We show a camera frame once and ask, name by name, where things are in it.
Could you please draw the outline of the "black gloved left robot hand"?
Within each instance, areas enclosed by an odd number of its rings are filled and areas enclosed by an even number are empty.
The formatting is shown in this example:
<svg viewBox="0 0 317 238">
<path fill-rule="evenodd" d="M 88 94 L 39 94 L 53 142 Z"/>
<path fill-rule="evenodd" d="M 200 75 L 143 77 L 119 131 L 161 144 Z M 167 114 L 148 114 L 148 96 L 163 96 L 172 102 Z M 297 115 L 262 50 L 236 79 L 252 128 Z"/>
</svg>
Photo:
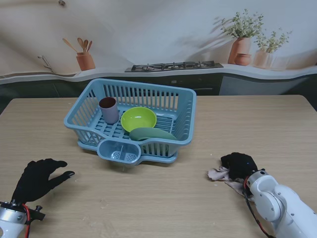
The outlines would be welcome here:
<svg viewBox="0 0 317 238">
<path fill-rule="evenodd" d="M 51 158 L 30 161 L 17 183 L 11 202 L 21 205 L 42 198 L 52 189 L 75 175 L 74 171 L 66 171 L 55 178 L 50 178 L 53 172 L 66 166 L 67 162 L 56 161 Z"/>
</svg>

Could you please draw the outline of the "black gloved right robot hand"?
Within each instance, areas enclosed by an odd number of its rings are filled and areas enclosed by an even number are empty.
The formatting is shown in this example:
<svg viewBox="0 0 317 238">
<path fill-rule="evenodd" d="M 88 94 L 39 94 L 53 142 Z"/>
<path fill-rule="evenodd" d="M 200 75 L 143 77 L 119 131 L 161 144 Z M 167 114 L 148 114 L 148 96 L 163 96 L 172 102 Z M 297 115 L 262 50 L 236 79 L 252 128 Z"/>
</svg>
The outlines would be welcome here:
<svg viewBox="0 0 317 238">
<path fill-rule="evenodd" d="M 221 165 L 228 169 L 231 180 L 243 182 L 247 177 L 258 171 L 253 158 L 247 154 L 233 152 L 220 158 Z"/>
</svg>

